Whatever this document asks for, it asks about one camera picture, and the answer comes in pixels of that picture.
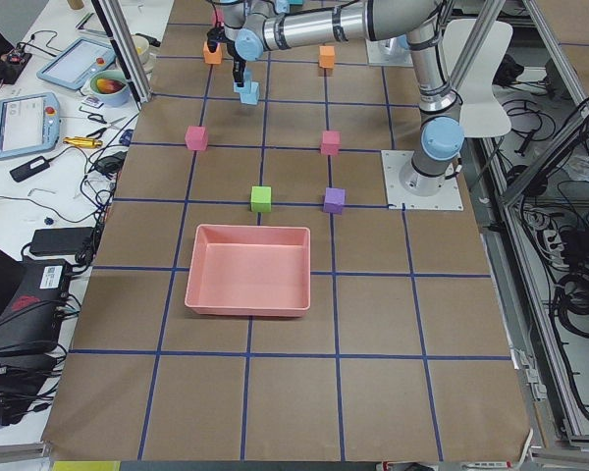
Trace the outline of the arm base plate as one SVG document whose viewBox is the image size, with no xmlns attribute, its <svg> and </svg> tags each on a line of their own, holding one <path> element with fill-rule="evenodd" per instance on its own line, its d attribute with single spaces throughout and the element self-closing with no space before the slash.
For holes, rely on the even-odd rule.
<svg viewBox="0 0 589 471">
<path fill-rule="evenodd" d="M 405 35 L 381 41 L 366 40 L 366 48 L 370 66 L 403 68 L 413 66 Z"/>
<path fill-rule="evenodd" d="M 382 150 L 387 207 L 392 210 L 462 211 L 452 164 L 439 177 L 425 177 L 412 166 L 413 151 Z"/>
</svg>

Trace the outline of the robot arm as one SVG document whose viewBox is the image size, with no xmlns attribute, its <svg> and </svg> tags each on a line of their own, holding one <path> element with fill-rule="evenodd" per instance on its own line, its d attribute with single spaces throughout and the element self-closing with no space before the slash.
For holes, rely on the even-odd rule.
<svg viewBox="0 0 589 471">
<path fill-rule="evenodd" d="M 254 61 L 269 50 L 265 24 L 278 16 L 275 1 L 208 1 L 214 13 L 221 14 L 207 33 L 207 47 L 214 52 L 225 44 L 230 54 Z"/>
<path fill-rule="evenodd" d="M 362 42 L 372 65 L 393 79 L 417 86 L 420 135 L 402 166 L 389 175 L 414 197 L 433 197 L 454 176 L 452 164 L 463 145 L 460 98 L 444 57 L 441 20 L 445 1 L 347 1 L 296 7 L 289 1 L 225 1 L 218 39 L 234 60 L 239 87 L 249 79 L 245 66 L 268 52 L 303 46 Z"/>
</svg>

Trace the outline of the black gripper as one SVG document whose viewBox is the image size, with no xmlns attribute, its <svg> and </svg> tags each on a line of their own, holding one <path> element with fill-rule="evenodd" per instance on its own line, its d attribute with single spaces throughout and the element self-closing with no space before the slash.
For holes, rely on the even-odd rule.
<svg viewBox="0 0 589 471">
<path fill-rule="evenodd" d="M 219 44 L 225 42 L 225 30 L 222 26 L 214 26 L 207 32 L 207 47 L 216 49 Z"/>
<path fill-rule="evenodd" d="M 245 83 L 245 60 L 236 56 L 233 58 L 233 69 L 232 74 L 234 83 Z"/>
</svg>

